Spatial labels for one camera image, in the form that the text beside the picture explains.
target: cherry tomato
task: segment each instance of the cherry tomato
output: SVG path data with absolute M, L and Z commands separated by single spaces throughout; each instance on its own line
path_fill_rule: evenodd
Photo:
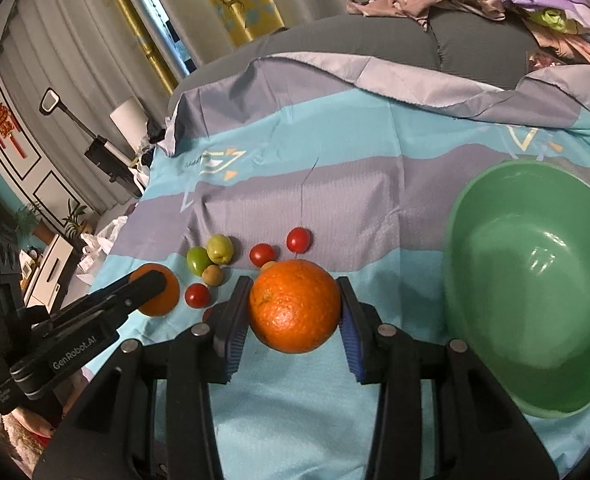
M 184 300 L 193 308 L 204 308 L 211 302 L 211 293 L 206 285 L 193 283 L 186 289 Z
M 248 253 L 248 257 L 255 267 L 262 267 L 275 259 L 275 249 L 269 244 L 257 244 Z
M 303 254 L 309 250 L 310 241 L 310 231 L 296 227 L 286 237 L 286 246 L 291 253 Z

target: orange fruit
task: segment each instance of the orange fruit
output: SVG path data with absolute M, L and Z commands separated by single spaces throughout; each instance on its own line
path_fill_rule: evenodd
M 310 352 L 337 328 L 341 301 L 333 277 L 306 260 L 264 270 L 249 297 L 249 324 L 257 338 L 286 354 Z
M 149 270 L 158 270 L 164 275 L 166 278 L 166 288 L 155 298 L 148 300 L 140 306 L 139 311 L 150 317 L 165 316 L 174 309 L 179 302 L 179 282 L 172 270 L 162 264 L 144 264 L 131 273 L 128 281 L 133 282 L 134 280 L 141 278 L 144 274 L 149 272 Z

